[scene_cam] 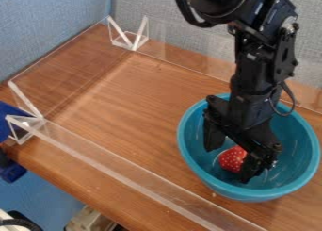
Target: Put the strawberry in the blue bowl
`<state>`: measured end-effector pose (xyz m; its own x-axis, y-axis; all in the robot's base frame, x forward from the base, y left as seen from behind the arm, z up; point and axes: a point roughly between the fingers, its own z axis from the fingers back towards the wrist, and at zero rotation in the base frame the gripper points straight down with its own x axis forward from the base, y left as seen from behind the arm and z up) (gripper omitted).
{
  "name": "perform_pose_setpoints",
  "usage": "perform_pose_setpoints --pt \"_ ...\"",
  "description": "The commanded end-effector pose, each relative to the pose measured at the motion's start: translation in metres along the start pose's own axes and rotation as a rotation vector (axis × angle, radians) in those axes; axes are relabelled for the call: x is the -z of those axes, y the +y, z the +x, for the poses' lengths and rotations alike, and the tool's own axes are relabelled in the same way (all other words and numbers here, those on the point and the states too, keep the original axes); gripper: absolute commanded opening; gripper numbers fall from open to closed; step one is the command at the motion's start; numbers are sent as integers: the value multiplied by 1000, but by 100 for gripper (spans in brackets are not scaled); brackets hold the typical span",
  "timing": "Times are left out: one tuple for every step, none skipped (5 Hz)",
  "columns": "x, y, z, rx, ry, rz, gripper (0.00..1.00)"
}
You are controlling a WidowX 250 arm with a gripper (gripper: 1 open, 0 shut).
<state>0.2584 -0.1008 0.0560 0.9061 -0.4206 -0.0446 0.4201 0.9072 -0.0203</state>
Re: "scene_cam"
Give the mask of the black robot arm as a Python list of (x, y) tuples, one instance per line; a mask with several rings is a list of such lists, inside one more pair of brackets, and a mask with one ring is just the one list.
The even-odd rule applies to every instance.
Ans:
[(282, 143), (270, 129), (286, 79), (298, 61), (294, 54), (298, 14), (290, 0), (176, 0), (186, 21), (200, 27), (228, 25), (236, 37), (236, 73), (230, 97), (206, 97), (205, 149), (233, 140), (248, 151), (238, 171), (246, 183), (274, 167)]

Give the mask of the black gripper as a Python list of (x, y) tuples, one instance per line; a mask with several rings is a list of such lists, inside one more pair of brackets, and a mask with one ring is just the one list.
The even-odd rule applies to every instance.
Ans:
[(240, 172), (242, 183), (272, 169), (282, 152), (282, 143), (272, 127), (270, 118), (252, 127), (237, 124), (229, 116), (229, 101), (216, 95), (206, 97), (205, 150), (220, 149), (230, 138), (246, 151), (248, 156)]

